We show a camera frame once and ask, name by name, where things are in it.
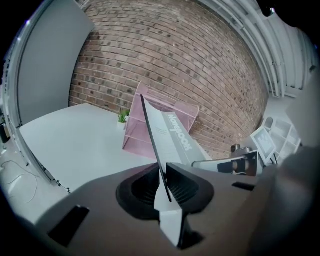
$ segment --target pink acrylic file organizer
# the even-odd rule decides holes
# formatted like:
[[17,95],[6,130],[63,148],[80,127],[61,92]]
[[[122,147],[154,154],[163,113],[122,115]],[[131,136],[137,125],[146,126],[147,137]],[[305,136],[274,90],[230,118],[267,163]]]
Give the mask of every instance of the pink acrylic file organizer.
[[188,132],[198,116],[199,107],[171,99],[140,82],[133,98],[122,148],[139,156],[156,159],[142,107],[141,94],[157,110],[175,112]]

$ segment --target white table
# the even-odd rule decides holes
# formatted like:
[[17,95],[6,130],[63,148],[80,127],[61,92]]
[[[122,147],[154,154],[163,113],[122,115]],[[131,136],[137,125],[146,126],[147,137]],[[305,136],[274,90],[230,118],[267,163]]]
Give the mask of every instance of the white table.
[[71,191],[130,168],[155,163],[122,149],[118,115],[81,104],[42,116],[20,128],[39,162]]

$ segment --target white pot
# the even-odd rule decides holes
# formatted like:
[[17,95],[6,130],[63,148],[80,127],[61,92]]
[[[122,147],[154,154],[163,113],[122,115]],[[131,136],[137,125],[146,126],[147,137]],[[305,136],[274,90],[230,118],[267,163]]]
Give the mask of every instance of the white pot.
[[124,130],[126,128],[126,122],[117,122],[117,124],[119,130]]

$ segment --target white desk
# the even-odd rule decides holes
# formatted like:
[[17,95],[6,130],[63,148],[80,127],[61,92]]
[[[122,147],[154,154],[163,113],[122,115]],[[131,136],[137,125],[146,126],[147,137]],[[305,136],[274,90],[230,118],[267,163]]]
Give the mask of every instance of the white desk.
[[20,128],[39,162],[71,191],[97,178],[155,163],[122,150],[118,116],[82,104],[42,116]]

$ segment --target green plant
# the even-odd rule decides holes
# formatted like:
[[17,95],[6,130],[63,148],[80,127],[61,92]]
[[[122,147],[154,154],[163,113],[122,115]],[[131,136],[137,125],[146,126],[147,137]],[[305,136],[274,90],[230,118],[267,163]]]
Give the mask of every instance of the green plant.
[[120,113],[118,114],[118,122],[125,123],[127,118],[127,112],[120,108]]

